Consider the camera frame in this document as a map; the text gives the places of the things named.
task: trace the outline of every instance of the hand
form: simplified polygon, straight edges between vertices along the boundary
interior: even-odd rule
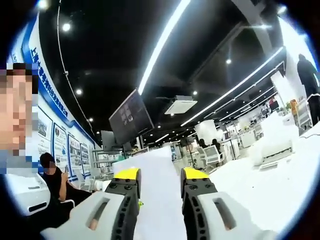
[[[61,180],[62,180],[64,183],[68,181],[68,173],[67,173],[67,172],[61,173]]]

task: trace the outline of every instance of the cable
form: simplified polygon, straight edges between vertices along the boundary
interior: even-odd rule
[[[71,86],[71,84],[70,84],[70,81],[69,81],[69,78],[68,78],[68,75],[67,75],[67,71],[66,71],[66,68],[65,68],[64,60],[63,60],[63,58],[62,58],[61,47],[60,47],[60,37],[59,37],[59,15],[60,15],[61,2],[62,2],[62,0],[59,0],[58,14],[57,14],[57,18],[56,18],[56,34],[57,34],[57,38],[58,38],[58,46],[59,46],[61,63],[62,63],[62,67],[63,67],[63,73],[64,73],[65,78],[66,78],[66,80],[67,80],[67,82],[68,82],[68,84],[69,84],[69,87],[70,87],[70,89],[71,89],[71,92],[72,92],[72,94],[73,94],[73,97],[74,97],[76,103],[77,103],[78,106],[79,106],[80,111],[82,112],[82,114],[83,114],[86,122],[89,124],[91,132],[93,133],[93,135],[95,135],[95,133],[94,133],[94,131],[93,131],[93,128],[92,128],[92,125],[91,125],[91,123],[88,121],[88,118],[86,117],[84,111],[82,110],[82,108],[81,108],[81,106],[80,106],[80,104],[79,104],[79,102],[78,102],[78,99],[77,99],[77,97],[76,97],[76,95],[75,95],[75,93],[74,93],[74,90],[73,90],[73,88],[72,88],[72,86]]]
[[[320,134],[314,133],[314,134],[311,134],[310,136],[301,136],[301,137],[299,137],[299,138],[300,138],[300,139],[308,139],[308,138],[310,138],[310,137],[312,137],[312,136],[320,136]]]

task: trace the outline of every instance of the seated person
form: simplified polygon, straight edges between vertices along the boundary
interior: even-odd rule
[[[204,140],[203,138],[201,138],[201,139],[199,140],[199,146],[200,146],[201,148],[203,148],[203,149],[205,149],[205,148],[208,147],[208,146],[206,145],[206,143],[205,143],[205,140]]]
[[[222,157],[222,153],[221,153],[221,150],[220,150],[221,144],[218,143],[217,139],[213,139],[212,140],[212,146],[216,147],[216,149],[218,150],[218,153],[220,154],[220,157]]]
[[[91,196],[91,192],[77,189],[68,181],[68,173],[61,172],[50,153],[46,152],[40,156],[40,164],[44,168],[42,177],[50,193],[61,202],[72,199],[77,206]]]

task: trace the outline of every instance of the ceiling air conditioner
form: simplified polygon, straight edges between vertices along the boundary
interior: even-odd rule
[[[184,114],[191,109],[198,101],[195,101],[192,96],[175,96],[169,104],[168,109],[164,114]]]

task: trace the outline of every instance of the hanging monitor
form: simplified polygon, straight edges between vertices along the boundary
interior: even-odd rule
[[[154,128],[146,106],[136,89],[111,115],[109,122],[119,145]]]

